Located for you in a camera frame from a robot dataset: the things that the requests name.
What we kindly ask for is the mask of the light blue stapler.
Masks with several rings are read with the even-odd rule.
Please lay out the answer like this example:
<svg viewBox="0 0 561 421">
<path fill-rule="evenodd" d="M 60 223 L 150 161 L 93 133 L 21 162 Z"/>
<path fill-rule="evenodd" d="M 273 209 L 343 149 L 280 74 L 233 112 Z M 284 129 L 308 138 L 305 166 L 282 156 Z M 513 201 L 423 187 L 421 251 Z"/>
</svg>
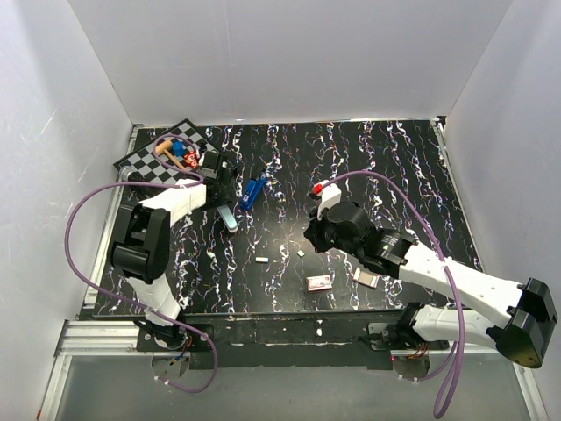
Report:
<svg viewBox="0 0 561 421">
<path fill-rule="evenodd" d="M 217 207 L 217 212 L 223 220 L 224 225 L 228 232 L 234 233 L 238 230 L 238 222 L 228 205 L 221 205 Z"/>
</svg>

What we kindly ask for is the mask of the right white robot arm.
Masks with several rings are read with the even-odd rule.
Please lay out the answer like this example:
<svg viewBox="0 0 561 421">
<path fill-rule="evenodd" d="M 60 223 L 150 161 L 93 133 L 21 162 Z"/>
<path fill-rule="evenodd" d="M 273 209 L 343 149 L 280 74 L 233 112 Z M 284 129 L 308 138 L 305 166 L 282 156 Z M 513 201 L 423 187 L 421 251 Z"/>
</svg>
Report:
<svg viewBox="0 0 561 421">
<path fill-rule="evenodd" d="M 413 349 L 423 342 L 464 340 L 494 349 L 522 367 L 543 365 L 558 321 L 545 282 L 504 280 L 441 259 L 409 233 L 376 227 L 350 201 L 313 208 L 304 236 L 318 253 L 335 248 L 354 257 L 359 263 L 355 281 L 389 276 L 460 304 L 459 310 L 408 304 L 400 320 L 380 334 L 389 345 Z"/>
</svg>

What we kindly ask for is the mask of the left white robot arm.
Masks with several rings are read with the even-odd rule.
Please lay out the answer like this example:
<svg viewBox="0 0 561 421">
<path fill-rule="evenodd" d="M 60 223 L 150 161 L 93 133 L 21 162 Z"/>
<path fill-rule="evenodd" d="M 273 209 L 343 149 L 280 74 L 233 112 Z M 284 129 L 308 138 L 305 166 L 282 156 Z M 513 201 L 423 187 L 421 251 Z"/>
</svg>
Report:
<svg viewBox="0 0 561 421">
<path fill-rule="evenodd" d="M 158 342 L 175 351 L 185 344 L 187 331 L 175 322 L 180 305 L 166 278 L 172 228 L 194 210 L 217 209 L 228 231 L 236 232 L 238 223 L 229 202 L 235 197 L 238 163 L 232 153 L 208 150 L 196 170 L 204 178 L 203 183 L 180 179 L 171 189 L 146 182 L 138 172 L 124 173 L 125 180 L 134 183 L 141 201 L 119 207 L 108 260 L 146 306 L 146 322 L 151 327 L 158 326 Z"/>
</svg>

